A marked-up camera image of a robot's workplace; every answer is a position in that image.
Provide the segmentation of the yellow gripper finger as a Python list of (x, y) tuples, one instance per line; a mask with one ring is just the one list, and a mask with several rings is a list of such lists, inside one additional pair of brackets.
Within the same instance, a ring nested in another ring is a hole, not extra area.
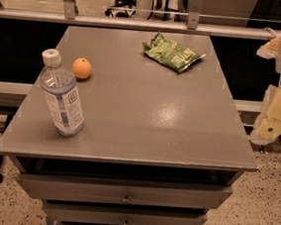
[(273, 37), (272, 40), (262, 45), (257, 51), (257, 56), (272, 59), (276, 58), (276, 53), (278, 52), (279, 44), (281, 42), (281, 35), (277, 34), (275, 30), (266, 28), (266, 31), (270, 33)]
[(249, 140), (255, 145), (268, 145), (281, 135), (281, 85), (269, 85), (264, 92), (261, 113), (253, 124)]

